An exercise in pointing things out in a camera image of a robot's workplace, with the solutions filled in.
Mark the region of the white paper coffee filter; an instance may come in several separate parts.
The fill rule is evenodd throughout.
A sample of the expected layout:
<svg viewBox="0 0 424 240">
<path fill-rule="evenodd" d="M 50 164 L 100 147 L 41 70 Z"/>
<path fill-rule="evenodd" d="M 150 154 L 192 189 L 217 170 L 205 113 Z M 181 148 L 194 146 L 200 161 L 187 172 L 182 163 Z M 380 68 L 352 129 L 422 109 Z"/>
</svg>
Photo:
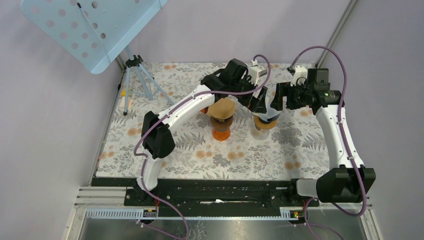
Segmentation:
<svg viewBox="0 0 424 240">
<path fill-rule="evenodd" d="M 268 96 L 265 99 L 266 113 L 256 113 L 256 112 L 253 113 L 253 115 L 257 116 L 259 120 L 262 121 L 263 123 L 270 123 L 272 121 L 275 121 L 276 119 L 279 118 L 282 112 L 281 110 L 276 110 L 271 107 L 272 100 L 273 99 L 270 96 Z"/>
</svg>

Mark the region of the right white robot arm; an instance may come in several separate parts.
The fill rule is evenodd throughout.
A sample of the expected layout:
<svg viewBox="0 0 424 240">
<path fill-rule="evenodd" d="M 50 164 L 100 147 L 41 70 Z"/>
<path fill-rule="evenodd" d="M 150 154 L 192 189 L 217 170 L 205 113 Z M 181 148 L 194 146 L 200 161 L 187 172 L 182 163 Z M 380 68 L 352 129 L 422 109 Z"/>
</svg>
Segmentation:
<svg viewBox="0 0 424 240">
<path fill-rule="evenodd" d="M 360 158 L 346 121 L 342 93 L 332 90 L 327 68 L 309 68 L 301 65 L 288 67 L 290 82 L 276 85 L 271 107 L 297 110 L 310 107 L 325 140 L 329 170 L 317 179 L 294 179 L 287 191 L 287 201 L 301 205 L 307 197 L 323 203 L 360 203 L 376 179 L 373 168 L 365 167 Z"/>
</svg>

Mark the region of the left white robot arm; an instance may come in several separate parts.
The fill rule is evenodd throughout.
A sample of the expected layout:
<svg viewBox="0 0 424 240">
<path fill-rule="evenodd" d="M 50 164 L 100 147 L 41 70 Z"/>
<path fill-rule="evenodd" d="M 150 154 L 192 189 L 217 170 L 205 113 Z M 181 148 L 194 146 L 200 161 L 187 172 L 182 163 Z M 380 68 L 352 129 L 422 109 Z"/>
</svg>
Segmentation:
<svg viewBox="0 0 424 240">
<path fill-rule="evenodd" d="M 141 139 L 133 152 L 135 156 L 139 156 L 139 147 L 146 151 L 142 154 L 145 160 L 140 176 L 136 179 L 140 188 L 135 197 L 142 205 L 148 206 L 155 200 L 153 189 L 158 185 L 161 164 L 175 148 L 173 133 L 196 113 L 228 96 L 236 97 L 252 113 L 266 113 L 267 88 L 265 83 L 259 85 L 258 81 L 265 76 L 265 82 L 268 82 L 271 64 L 260 66 L 256 58 L 251 63 L 251 66 L 247 66 L 233 58 L 224 68 L 204 76 L 191 93 L 173 106 L 158 114 L 152 111 L 145 114 Z"/>
</svg>

